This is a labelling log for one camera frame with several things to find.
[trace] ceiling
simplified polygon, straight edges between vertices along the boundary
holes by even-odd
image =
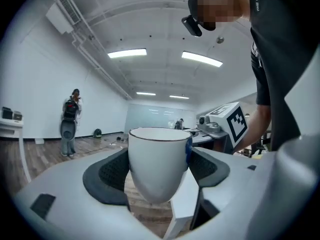
[[[230,88],[252,75],[250,23],[224,24],[202,37],[189,34],[181,19],[189,14],[188,0],[74,0],[107,53],[146,48],[147,56],[112,59],[131,90],[190,97]],[[216,43],[222,35],[224,42]],[[188,51],[223,62],[221,67],[181,58]]]

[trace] fluorescent light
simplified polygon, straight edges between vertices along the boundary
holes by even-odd
[[[198,55],[198,54],[194,54],[194,53],[187,52],[187,51],[184,51],[182,53],[182,58],[194,60],[194,61],[197,61],[197,62],[207,63],[207,64],[210,64],[210,65],[216,66],[218,68],[223,64],[222,62],[220,62],[218,60],[215,60],[213,58],[208,58],[208,57],[205,57],[205,56],[202,56],[202,55]]]
[[[151,95],[151,96],[156,96],[155,93],[149,93],[149,92],[137,92],[136,94],[139,94],[139,95]]]
[[[121,50],[108,53],[108,56],[113,58],[126,57],[126,56],[137,56],[137,55],[147,55],[146,49],[133,49],[133,50]]]
[[[174,96],[174,95],[170,95],[170,98],[178,98],[178,99],[189,99],[189,97],[182,97],[182,96]]]

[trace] jeans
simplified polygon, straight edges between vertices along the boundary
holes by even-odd
[[[66,141],[61,140],[61,152],[64,155],[72,155],[75,153],[75,139]]]

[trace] person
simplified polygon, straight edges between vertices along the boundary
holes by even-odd
[[[182,130],[183,129],[183,122],[184,122],[183,118],[180,118],[180,120],[176,121],[176,123],[174,125],[174,129]]]
[[[78,112],[77,112],[77,116],[75,119],[76,124],[78,125],[79,120],[81,118],[82,115],[82,105],[83,105],[83,101],[80,97],[80,91],[79,89],[74,89],[72,92],[72,95],[69,98],[66,98],[63,102],[63,107],[62,107],[62,115],[65,112],[65,104],[68,101],[74,101],[77,104],[78,107]],[[63,138],[61,139],[61,154],[63,157],[66,156],[70,156],[72,157],[74,155],[74,153],[76,153],[75,151],[75,138],[73,138],[70,141],[66,141]]]
[[[234,151],[255,143],[271,119],[271,150],[300,135],[284,98],[308,66],[319,43],[317,0],[188,0],[192,17],[207,30],[216,23],[250,20],[257,107]]]

